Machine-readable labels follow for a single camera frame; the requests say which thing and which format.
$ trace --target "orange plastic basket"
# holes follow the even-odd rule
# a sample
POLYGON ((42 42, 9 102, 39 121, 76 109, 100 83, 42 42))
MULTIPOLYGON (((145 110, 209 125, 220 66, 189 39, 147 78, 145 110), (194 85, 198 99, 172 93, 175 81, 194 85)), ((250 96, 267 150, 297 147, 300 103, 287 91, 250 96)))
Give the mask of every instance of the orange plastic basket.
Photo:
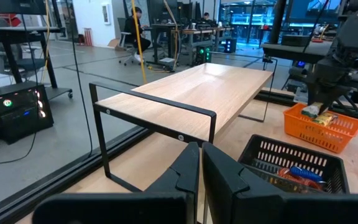
POLYGON ((332 152, 340 153, 349 141, 358 133, 358 119, 341 114, 329 127, 311 121, 311 118, 302 115, 306 105, 296 104, 284 111, 284 129, 289 135, 303 139, 332 152))

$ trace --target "blue object in basket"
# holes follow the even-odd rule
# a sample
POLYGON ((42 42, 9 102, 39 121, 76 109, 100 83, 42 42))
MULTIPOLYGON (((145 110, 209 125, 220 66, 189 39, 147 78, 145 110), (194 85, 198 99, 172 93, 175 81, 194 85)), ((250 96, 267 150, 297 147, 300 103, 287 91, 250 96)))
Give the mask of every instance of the blue object in basket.
POLYGON ((315 182, 322 182, 323 178, 320 177, 319 175, 315 174, 312 171, 308 171, 306 169, 302 169, 296 166, 291 167, 290 172, 292 175, 297 175, 299 177, 303 177, 315 182))

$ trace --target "green light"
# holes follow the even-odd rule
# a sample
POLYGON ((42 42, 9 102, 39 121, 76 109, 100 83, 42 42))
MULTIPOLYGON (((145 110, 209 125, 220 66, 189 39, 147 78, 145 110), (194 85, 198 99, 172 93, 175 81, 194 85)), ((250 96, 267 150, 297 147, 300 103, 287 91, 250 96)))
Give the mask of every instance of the green light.
POLYGON ((4 106, 12 106, 11 100, 4 100, 4 106))

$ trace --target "black plastic basket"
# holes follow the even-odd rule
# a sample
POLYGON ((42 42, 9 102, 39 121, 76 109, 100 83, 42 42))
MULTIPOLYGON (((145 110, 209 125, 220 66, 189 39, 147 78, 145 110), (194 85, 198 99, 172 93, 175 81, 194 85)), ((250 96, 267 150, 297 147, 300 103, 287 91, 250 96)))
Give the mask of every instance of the black plastic basket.
POLYGON ((301 167, 318 174, 326 182, 324 192, 349 194, 349 186, 342 159, 304 147, 266 138, 251 136, 239 162, 264 180, 286 192, 319 192, 320 190, 298 184, 276 175, 282 167, 301 167))

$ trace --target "gray floor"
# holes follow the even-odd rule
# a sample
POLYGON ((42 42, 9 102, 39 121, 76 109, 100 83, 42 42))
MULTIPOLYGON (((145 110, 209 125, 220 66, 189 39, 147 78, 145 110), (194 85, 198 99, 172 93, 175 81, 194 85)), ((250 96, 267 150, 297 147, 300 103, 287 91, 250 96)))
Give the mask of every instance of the gray floor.
MULTIPOLYGON (((238 49, 237 54, 262 56, 262 49, 245 47, 238 49)), ((93 147, 98 146, 96 127, 94 125, 93 112, 89 93, 89 82, 103 82, 114 86, 122 86, 128 89, 133 86, 125 85, 111 79, 121 80, 136 85, 142 85, 143 79, 140 67, 136 64, 124 67, 118 63, 126 52, 116 52, 113 49, 77 46, 78 69, 80 71, 81 84, 83 87, 88 119, 92 133, 93 147)), ((0 201, 18 192, 35 181, 45 177, 51 172, 61 168, 71 161, 89 152, 91 146, 86 129, 85 114, 81 102, 80 90, 75 70, 75 61, 71 43, 51 42, 50 55, 58 85, 73 89, 74 98, 69 99, 67 95, 59 96, 50 101, 55 124, 52 128, 37 133, 32 152, 23 160, 10 164, 0 165, 0 201)), ((152 52, 146 52, 146 59, 151 59, 152 52)), ((262 69, 261 60, 241 56, 216 55, 213 63, 232 65, 248 68, 262 69)), ((288 76, 290 61, 279 60, 277 75, 275 76, 274 88, 281 88, 288 76)), ((178 67, 177 71, 188 67, 178 67)), ((166 77, 166 73, 153 73, 146 69, 147 81, 152 82, 166 77)), ((9 77, 0 75, 0 83, 8 85, 9 77)), ((99 90, 100 98, 106 98, 117 94, 109 90, 99 90)), ((127 131, 132 124, 125 121, 103 116, 105 138, 112 139, 127 131)), ((30 149, 33 136, 28 136, 20 141, 6 145, 0 141, 0 162, 8 161, 23 156, 30 149)))

